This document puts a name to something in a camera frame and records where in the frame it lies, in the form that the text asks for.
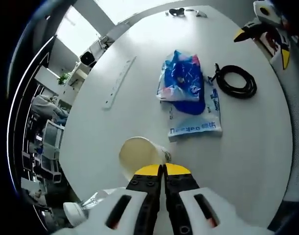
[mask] black object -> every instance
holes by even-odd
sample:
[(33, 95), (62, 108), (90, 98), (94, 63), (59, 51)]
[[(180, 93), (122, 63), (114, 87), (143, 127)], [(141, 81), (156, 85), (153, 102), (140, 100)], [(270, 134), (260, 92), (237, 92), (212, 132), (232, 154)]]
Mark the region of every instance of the black object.
[(266, 8), (264, 8), (264, 7), (261, 7), (259, 10), (261, 11), (262, 14), (264, 14), (266, 16), (270, 15), (270, 13), (268, 12), (268, 10)]
[(216, 227), (220, 221), (217, 215), (214, 213), (214, 210), (209, 204), (208, 200), (202, 194), (197, 194), (194, 196), (194, 198), (202, 210), (206, 220), (211, 220), (211, 225)]
[(91, 63), (93, 63), (95, 61), (94, 56), (92, 55), (92, 53), (90, 53), (89, 51), (86, 51), (82, 56), (81, 56), (81, 62), (84, 65), (89, 66)]
[(131, 198), (132, 198), (131, 196), (123, 195), (119, 199), (119, 201), (115, 205), (114, 209), (112, 210), (112, 212), (110, 213), (110, 215), (106, 221), (106, 225), (108, 228), (116, 229), (116, 226), (118, 225), (118, 223), (123, 215), (123, 212), (126, 209), (126, 207), (128, 206)]
[(184, 16), (184, 8), (180, 8), (180, 9), (170, 9), (169, 13), (172, 16)]
[(53, 176), (53, 180), (54, 180), (55, 182), (61, 181), (61, 175), (54, 175), (54, 176)]
[(146, 192), (135, 223), (134, 235), (152, 235), (160, 207), (162, 166), (157, 176), (134, 175), (126, 189)]
[[(222, 69), (220, 69), (219, 65), (216, 63), (215, 67), (216, 67), (215, 75), (212, 78), (210, 77), (209, 79), (211, 82), (217, 79), (219, 88), (225, 94), (228, 94), (238, 99), (248, 99), (253, 97), (256, 94), (257, 85), (255, 79), (247, 71), (235, 65), (227, 65), (224, 66)], [(224, 76), (229, 72), (233, 72), (241, 75), (245, 79), (246, 85), (243, 88), (237, 88), (228, 84), (226, 80), (224, 80)]]
[(299, 235), (299, 202), (296, 209), (291, 213), (290, 218), (286, 219), (284, 224), (275, 232), (275, 235)]
[(248, 22), (240, 33), (234, 38), (234, 42), (241, 42), (249, 38), (260, 37), (264, 32), (268, 32), (279, 45), (282, 57), (283, 69), (288, 66), (290, 58), (290, 42), (287, 34), (280, 33), (279, 30), (271, 24), (261, 22), (257, 17)]
[(192, 227), (181, 199), (180, 192), (198, 189), (199, 186), (191, 174), (168, 175), (163, 166), (166, 208), (169, 212), (174, 235), (192, 235)]

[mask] white cap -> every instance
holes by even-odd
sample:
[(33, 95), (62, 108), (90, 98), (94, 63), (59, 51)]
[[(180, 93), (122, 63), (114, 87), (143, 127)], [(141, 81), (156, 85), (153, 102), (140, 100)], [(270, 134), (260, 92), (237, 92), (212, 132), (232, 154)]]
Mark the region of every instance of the white cap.
[(63, 204), (63, 210), (73, 227), (80, 225), (87, 219), (81, 207), (77, 203), (65, 202)]

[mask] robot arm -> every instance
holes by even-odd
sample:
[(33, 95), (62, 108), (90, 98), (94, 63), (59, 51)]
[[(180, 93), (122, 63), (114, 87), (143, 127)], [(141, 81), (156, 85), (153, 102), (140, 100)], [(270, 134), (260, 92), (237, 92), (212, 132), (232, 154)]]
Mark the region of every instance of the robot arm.
[(149, 165), (126, 189), (110, 194), (73, 229), (55, 235), (152, 235), (164, 175), (166, 208), (174, 235), (271, 235), (237, 217), (235, 208), (208, 188), (199, 188), (190, 171), (174, 164)]

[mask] white wall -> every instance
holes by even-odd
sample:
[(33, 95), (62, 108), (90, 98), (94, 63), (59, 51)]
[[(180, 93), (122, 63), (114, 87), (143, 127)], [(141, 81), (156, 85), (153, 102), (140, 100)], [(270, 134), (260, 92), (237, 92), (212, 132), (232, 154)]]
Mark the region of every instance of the white wall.
[(115, 26), (94, 0), (78, 0), (73, 7), (101, 36), (105, 36)]
[(253, 2), (254, 0), (183, 0), (153, 7), (133, 15), (123, 22), (128, 23), (129, 25), (134, 25), (144, 17), (156, 14), (158, 12), (167, 11), (170, 8), (209, 5), (242, 27), (255, 17), (253, 11)]
[(64, 72), (72, 71), (77, 61), (78, 57), (56, 38), (50, 54), (48, 68), (61, 76)]

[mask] black cable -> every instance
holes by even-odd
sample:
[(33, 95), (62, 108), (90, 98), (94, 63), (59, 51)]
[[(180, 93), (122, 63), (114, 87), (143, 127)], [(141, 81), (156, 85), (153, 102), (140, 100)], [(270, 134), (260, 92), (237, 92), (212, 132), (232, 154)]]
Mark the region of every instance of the black cable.
[[(238, 99), (248, 99), (256, 94), (257, 85), (255, 79), (247, 71), (235, 65), (226, 65), (222, 69), (219, 68), (218, 64), (215, 64), (215, 66), (216, 74), (213, 78), (210, 78), (210, 81), (212, 82), (214, 79), (217, 79), (217, 84), (219, 88), (225, 94), (228, 94)], [(227, 73), (230, 72), (241, 75), (245, 79), (246, 85), (243, 88), (237, 88), (227, 83), (224, 77)]]
[(184, 16), (184, 8), (181, 7), (179, 9), (170, 9), (169, 10), (169, 13), (172, 15), (172, 16)]

